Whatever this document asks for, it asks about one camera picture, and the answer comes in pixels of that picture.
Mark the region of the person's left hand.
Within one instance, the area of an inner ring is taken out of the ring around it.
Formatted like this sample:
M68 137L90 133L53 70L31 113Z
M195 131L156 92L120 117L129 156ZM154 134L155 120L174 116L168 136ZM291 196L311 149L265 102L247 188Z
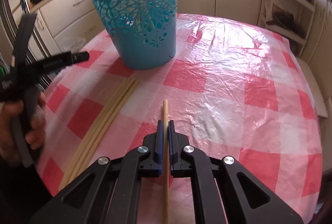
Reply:
M1 157L9 164L34 165L46 136L44 106L37 87L28 90L23 100L1 103Z

